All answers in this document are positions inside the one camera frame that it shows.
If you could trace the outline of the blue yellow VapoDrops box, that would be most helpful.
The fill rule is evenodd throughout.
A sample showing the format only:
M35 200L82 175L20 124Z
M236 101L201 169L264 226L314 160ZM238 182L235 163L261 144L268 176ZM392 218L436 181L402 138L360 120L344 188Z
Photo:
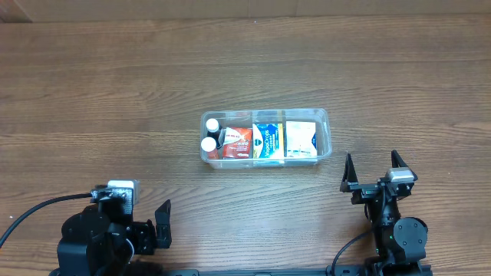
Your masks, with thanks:
M252 138L254 159L283 159L285 157L282 123L254 123Z

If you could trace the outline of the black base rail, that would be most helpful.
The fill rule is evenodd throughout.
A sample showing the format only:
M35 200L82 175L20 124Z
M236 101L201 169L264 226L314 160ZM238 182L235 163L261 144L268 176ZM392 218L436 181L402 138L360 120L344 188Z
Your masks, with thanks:
M279 269L270 271L252 271L252 270L232 270L232 271L198 271L189 270L172 270L162 271L160 275L164 276L332 276L331 266L324 269ZM369 272L363 265L337 265L334 275L340 276L363 276L375 275Z

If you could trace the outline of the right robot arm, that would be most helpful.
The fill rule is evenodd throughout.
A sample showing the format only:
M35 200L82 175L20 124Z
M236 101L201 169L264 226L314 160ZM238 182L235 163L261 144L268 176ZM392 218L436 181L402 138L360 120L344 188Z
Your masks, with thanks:
M372 184L360 184L351 155L346 156L340 191L352 194L351 203L364 206L371 228L344 245L327 268L329 275L425 276L431 266L422 265L426 257L427 224L415 217L403 218L398 202L411 195L417 175L396 150L391 152L391 168ZM339 265L341 254L355 242L374 236L377 255L363 264Z

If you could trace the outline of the orange bottle white cap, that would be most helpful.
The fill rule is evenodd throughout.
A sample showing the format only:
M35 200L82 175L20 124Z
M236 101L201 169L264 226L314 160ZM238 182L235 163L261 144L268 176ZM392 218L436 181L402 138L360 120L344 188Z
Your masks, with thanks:
M206 154L208 159L219 159L216 140L212 137L205 137L201 141L201 149Z

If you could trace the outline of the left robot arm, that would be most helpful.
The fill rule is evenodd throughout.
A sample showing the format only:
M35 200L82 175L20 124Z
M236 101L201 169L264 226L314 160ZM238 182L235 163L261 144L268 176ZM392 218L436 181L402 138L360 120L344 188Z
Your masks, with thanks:
M59 267L49 275L164 275L161 265L133 258L170 247L170 211L171 202L166 200L155 211L154 221L135 222L132 202L95 200L62 225L57 247Z

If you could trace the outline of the clear plastic container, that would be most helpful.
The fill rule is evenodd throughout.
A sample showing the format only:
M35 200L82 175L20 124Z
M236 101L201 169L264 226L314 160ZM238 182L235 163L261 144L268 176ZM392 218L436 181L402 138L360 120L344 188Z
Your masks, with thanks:
M310 166L332 153L322 108L207 111L200 139L202 160L214 169Z

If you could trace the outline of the red medicine box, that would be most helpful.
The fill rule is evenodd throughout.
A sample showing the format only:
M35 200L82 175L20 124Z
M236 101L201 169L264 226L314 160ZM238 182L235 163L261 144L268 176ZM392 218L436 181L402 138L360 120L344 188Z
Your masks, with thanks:
M224 159L248 159L252 142L252 129L227 127L223 141Z

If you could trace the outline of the white blue medicine box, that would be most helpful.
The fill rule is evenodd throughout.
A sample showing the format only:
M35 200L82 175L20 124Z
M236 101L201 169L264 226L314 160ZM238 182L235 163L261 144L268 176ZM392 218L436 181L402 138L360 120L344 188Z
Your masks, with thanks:
M317 156L315 122L286 122L286 156L308 158Z

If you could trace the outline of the black bottle white cap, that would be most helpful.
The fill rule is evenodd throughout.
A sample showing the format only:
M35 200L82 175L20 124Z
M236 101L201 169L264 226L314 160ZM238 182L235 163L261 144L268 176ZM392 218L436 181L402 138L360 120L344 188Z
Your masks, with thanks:
M206 121L206 131L206 135L216 141L216 148L220 149L222 147L223 128L219 121L215 118L208 119Z

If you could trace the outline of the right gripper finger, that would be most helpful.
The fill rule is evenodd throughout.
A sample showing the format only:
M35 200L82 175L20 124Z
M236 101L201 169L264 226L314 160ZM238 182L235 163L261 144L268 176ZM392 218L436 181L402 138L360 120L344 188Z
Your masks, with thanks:
M395 149L393 149L390 153L391 157L391 167L392 168L402 168L406 166L406 163Z
M361 191L361 187L358 182L358 177L350 153L346 155L344 174L341 180L340 191L351 193Z

